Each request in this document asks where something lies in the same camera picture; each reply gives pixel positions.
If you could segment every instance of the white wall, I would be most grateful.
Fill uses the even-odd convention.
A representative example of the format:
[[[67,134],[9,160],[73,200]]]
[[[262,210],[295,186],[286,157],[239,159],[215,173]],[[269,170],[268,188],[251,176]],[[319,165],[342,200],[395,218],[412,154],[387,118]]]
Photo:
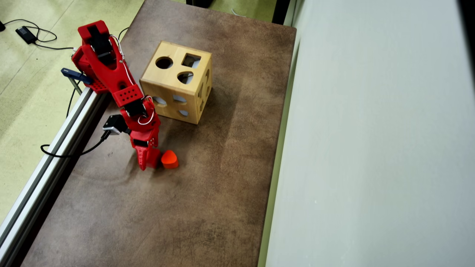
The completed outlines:
[[[267,266],[475,266],[475,95],[456,3],[300,4],[311,16]]]

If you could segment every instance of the red robot arm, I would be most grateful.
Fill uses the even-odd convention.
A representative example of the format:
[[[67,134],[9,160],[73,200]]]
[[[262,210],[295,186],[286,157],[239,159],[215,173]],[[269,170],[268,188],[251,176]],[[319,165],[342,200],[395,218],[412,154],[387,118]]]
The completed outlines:
[[[144,96],[127,67],[119,40],[100,20],[78,28],[83,44],[73,55],[76,67],[93,82],[86,86],[98,94],[110,92],[130,129],[130,142],[142,170],[156,168],[160,158],[158,127],[152,98]]]

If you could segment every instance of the metal frame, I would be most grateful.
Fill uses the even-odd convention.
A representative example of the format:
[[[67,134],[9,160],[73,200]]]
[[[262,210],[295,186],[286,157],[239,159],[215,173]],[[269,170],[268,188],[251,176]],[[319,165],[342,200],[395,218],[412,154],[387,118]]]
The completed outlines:
[[[86,87],[51,142],[48,152],[74,153],[105,98],[106,94],[97,95]],[[12,264],[69,160],[48,155],[41,158],[0,226],[0,266]]]

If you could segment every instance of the circular hole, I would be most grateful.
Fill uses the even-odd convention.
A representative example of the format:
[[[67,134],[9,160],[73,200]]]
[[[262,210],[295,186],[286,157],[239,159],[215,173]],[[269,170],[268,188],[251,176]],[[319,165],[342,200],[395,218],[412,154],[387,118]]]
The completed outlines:
[[[159,57],[155,61],[155,65],[161,69],[168,69],[173,66],[173,60],[169,57]]]
[[[163,106],[166,106],[166,105],[167,105],[167,102],[166,102],[163,98],[161,98],[161,97],[159,97],[159,96],[153,96],[152,99],[153,99],[159,106],[162,106],[162,107],[163,107]]]
[[[184,117],[188,117],[188,111],[186,110],[179,110],[178,111],[181,115],[183,115]]]
[[[186,99],[179,95],[173,95],[173,101],[180,105],[186,104]]]
[[[178,74],[177,78],[181,83],[187,85],[193,79],[193,73],[191,71],[182,72]]]

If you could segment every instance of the white wire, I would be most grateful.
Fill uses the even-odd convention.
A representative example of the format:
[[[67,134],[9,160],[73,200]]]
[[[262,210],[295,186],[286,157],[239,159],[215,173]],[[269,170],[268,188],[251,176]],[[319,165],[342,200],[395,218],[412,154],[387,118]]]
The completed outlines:
[[[147,124],[149,124],[149,123],[152,121],[154,115],[155,115],[155,109],[153,110],[152,115],[150,116],[150,120],[147,121],[147,123],[143,124],[143,123],[140,122],[140,118],[142,118],[142,117],[146,118],[144,115],[140,116],[139,119],[137,120],[137,122],[138,122],[140,125],[147,125]]]
[[[115,35],[112,35],[112,34],[111,36],[115,38],[115,40],[117,41],[117,44],[119,45],[119,52],[122,56],[122,64],[125,67],[125,73],[127,74],[127,78],[129,78],[130,83],[133,85],[132,79],[130,79],[130,76],[129,76],[129,71],[127,70],[127,66],[125,65],[125,57],[124,57],[124,53],[122,52],[122,46],[120,45],[119,38],[117,38]]]
[[[234,12],[234,9],[231,9],[231,11],[232,11],[232,12],[233,12],[233,14],[234,14],[234,15],[236,15],[236,16],[240,16],[240,17],[243,17],[243,18],[247,18],[246,16],[239,15],[239,14],[237,14],[236,12]]]

